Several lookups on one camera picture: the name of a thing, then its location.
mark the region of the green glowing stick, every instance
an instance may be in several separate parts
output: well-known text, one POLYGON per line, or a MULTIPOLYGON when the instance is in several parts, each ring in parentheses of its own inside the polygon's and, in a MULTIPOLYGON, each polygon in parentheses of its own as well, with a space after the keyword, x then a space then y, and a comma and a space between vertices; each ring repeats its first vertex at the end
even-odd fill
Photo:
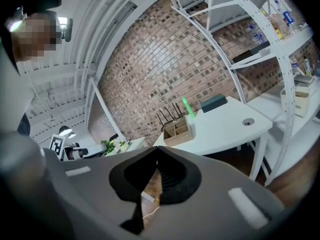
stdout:
POLYGON ((186 110, 188 110, 190 117, 195 118, 196 116, 192 111, 191 107, 189 106, 187 99, 185 97, 182 97, 182 101, 183 101, 183 104, 185 105, 186 110))

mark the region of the white ceiling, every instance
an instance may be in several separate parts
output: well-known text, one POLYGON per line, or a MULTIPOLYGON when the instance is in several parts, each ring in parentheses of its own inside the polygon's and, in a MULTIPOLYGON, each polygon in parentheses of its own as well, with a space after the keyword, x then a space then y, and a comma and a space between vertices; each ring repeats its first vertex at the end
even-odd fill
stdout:
POLYGON ((21 77, 35 90, 26 114, 36 142, 49 140, 62 125, 84 125, 88 79, 95 76, 117 29, 143 1, 62 0, 52 9, 59 17, 73 19, 71 41, 63 40, 37 61, 17 64, 21 77))

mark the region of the brick wall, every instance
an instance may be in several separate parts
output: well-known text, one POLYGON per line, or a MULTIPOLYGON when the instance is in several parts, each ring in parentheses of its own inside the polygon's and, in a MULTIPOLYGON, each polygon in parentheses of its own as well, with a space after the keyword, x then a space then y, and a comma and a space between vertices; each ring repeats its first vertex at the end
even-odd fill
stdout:
MULTIPOLYGON (((124 135, 131 139, 145 137, 149 145, 161 133, 156 112, 163 111, 165 106, 174 112, 172 102, 178 103, 186 113, 182 97, 188 99, 194 111, 200 109, 200 102, 217 94, 239 99, 218 53, 199 30, 170 6, 170 0, 159 0, 130 27, 114 50, 98 85, 124 135)), ((206 6, 201 4, 192 10, 206 6)), ((202 24, 206 22, 204 15, 198 20, 202 24)), ((213 34, 230 60, 253 45, 249 33, 251 22, 251 18, 243 19, 213 34)), ((312 60, 315 58, 313 42, 298 51, 298 58, 304 53, 312 55, 312 60)), ((269 90, 281 77, 276 59, 238 71, 247 101, 269 90)), ((93 113, 97 107, 95 99, 89 120, 95 141, 102 136, 107 139, 105 136, 111 134, 105 133, 109 127, 105 115, 93 113)))

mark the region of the wooden organizer box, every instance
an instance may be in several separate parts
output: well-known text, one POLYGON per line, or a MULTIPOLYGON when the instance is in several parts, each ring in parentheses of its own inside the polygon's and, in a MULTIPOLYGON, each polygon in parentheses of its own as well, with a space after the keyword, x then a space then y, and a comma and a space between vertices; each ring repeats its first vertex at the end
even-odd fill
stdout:
POLYGON ((180 118, 166 125, 163 129, 163 140, 168 147, 173 147, 194 139, 186 119, 180 118))

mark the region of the white table leg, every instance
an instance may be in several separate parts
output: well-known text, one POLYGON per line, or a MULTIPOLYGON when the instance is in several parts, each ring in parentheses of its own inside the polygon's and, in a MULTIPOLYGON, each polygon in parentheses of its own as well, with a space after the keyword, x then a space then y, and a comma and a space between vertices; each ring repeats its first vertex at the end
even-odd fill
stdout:
POLYGON ((260 138, 255 140, 254 159, 250 172, 250 180, 255 181, 264 159, 267 146, 268 132, 263 133, 260 138))

